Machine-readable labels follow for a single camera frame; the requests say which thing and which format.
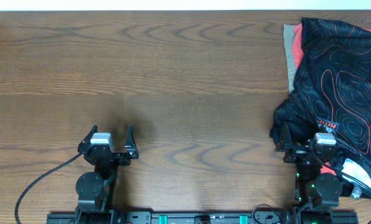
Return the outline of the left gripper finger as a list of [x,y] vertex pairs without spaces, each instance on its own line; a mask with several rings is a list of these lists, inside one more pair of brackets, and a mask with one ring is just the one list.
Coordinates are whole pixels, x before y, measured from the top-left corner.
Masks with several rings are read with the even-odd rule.
[[125,148],[129,155],[130,159],[138,159],[139,158],[139,151],[138,147],[135,143],[134,137],[133,137],[133,127],[132,125],[128,126],[128,130],[126,133],[126,141],[125,141]]
[[78,145],[78,151],[88,151],[93,144],[91,143],[92,137],[98,132],[98,126],[94,125],[90,132],[83,138],[83,140]]

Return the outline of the black orange-patterned jersey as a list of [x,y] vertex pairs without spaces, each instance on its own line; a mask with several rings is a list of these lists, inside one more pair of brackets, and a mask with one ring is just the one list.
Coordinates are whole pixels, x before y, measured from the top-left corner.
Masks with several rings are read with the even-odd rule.
[[323,73],[296,69],[294,90],[274,113],[270,137],[275,144],[284,124],[294,141],[305,143],[316,133],[331,133],[340,148],[331,164],[359,164],[371,183],[371,75],[348,71]]

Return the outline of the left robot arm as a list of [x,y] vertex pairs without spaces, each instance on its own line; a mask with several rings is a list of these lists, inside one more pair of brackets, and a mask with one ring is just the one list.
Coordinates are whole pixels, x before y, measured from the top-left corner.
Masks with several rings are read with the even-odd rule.
[[110,133],[100,133],[94,126],[78,145],[78,152],[94,166],[94,171],[81,175],[76,183],[78,206],[75,209],[75,224],[126,223],[126,215],[112,204],[119,166],[128,166],[139,158],[133,138],[133,127],[128,126],[125,152],[115,152]]

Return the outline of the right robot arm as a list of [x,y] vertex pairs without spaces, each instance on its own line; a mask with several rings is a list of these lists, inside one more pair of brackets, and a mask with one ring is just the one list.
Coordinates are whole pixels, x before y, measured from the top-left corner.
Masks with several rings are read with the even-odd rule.
[[296,166],[295,199],[299,204],[281,216],[281,223],[333,224],[332,209],[339,205],[342,182],[333,170],[324,172],[323,164],[337,150],[332,134],[316,133],[302,145],[292,140],[290,130],[282,127],[276,152],[283,152],[283,162]]

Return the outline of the red printed t-shirt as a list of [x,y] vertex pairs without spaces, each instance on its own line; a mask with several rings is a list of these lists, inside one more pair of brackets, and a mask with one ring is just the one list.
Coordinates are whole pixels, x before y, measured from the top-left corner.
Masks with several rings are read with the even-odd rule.
[[371,75],[371,29],[304,18],[293,31],[291,53],[299,73],[343,70],[361,77]]

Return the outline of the grey folded cloth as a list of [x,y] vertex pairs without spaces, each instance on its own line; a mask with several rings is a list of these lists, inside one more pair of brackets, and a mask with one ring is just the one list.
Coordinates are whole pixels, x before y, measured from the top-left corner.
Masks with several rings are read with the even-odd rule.
[[294,63],[294,57],[292,53],[292,44],[296,34],[293,30],[294,26],[292,25],[283,25],[283,42],[284,42],[284,50],[286,56],[286,65],[287,65],[287,73],[288,73],[288,88],[289,92],[291,93],[294,90],[294,78],[296,74],[296,66]]

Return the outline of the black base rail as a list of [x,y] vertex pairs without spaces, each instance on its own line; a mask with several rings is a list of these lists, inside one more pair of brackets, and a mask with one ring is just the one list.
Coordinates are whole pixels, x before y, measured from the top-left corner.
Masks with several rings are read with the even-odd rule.
[[53,213],[47,224],[124,223],[124,224],[253,224],[253,223],[333,223],[358,224],[355,212],[318,212],[304,210],[294,218],[293,212],[257,210],[251,213],[155,213],[116,211],[105,213]]

